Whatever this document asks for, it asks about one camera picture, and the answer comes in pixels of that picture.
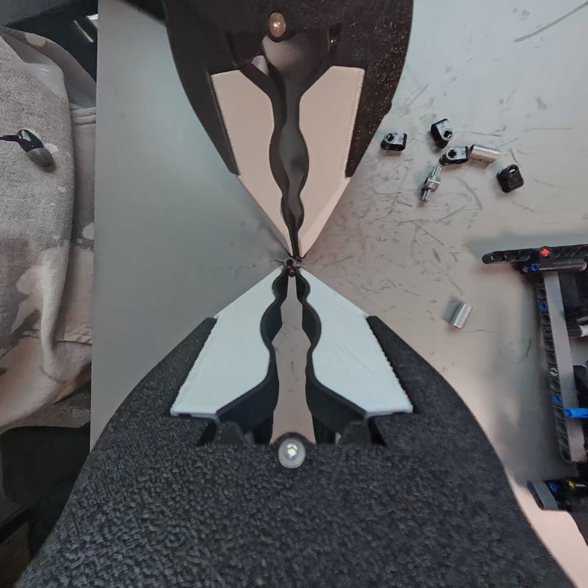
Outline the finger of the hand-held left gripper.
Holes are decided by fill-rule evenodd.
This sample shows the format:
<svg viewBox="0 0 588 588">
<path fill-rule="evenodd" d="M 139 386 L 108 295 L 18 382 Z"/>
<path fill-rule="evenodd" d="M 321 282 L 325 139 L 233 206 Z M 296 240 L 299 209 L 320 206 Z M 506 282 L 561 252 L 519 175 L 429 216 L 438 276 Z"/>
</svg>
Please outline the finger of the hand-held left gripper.
<svg viewBox="0 0 588 588">
<path fill-rule="evenodd" d="M 212 85 L 238 167 L 238 178 L 292 254 L 289 231 L 281 212 L 282 191 L 270 168 L 270 140 L 274 132 L 271 100 L 239 70 L 212 75 Z"/>
<path fill-rule="evenodd" d="M 361 68 L 331 66 L 300 99 L 299 128 L 309 159 L 300 193 L 300 256 L 309 252 L 349 183 L 346 166 L 363 81 Z"/>
</svg>

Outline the grey black toy chassis model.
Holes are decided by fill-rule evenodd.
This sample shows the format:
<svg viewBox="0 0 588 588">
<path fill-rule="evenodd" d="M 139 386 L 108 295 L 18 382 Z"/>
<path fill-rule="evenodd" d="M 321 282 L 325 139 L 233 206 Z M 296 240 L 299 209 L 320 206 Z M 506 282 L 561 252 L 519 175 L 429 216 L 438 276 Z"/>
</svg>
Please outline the grey black toy chassis model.
<svg viewBox="0 0 588 588">
<path fill-rule="evenodd" d="M 544 511 L 586 516 L 587 361 L 576 362 L 572 346 L 587 343 L 587 244 L 494 251 L 483 263 L 511 265 L 533 286 L 557 443 L 577 471 L 527 487 Z"/>
</svg>

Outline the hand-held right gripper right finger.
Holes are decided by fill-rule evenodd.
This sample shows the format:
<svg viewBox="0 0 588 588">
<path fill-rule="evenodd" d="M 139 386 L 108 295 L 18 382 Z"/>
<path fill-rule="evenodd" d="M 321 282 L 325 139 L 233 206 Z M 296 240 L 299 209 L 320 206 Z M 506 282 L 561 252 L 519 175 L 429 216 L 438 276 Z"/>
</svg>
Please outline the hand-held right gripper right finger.
<svg viewBox="0 0 588 588">
<path fill-rule="evenodd" d="M 369 315 L 305 269 L 296 275 L 296 294 L 310 344 L 305 392 L 315 442 L 336 445 L 359 428 L 352 444 L 385 445 L 373 420 L 410 414 L 413 405 Z"/>
</svg>

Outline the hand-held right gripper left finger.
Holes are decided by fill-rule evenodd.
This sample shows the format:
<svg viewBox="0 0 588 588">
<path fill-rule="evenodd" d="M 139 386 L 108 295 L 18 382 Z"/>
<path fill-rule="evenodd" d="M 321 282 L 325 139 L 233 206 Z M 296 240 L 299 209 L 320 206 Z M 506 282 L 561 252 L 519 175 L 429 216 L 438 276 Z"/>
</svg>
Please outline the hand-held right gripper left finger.
<svg viewBox="0 0 588 588">
<path fill-rule="evenodd" d="M 282 328 L 288 281 L 288 271 L 278 268 L 214 317 L 172 416 L 236 423 L 254 443 L 270 443 L 279 396 L 273 340 Z"/>
</svg>

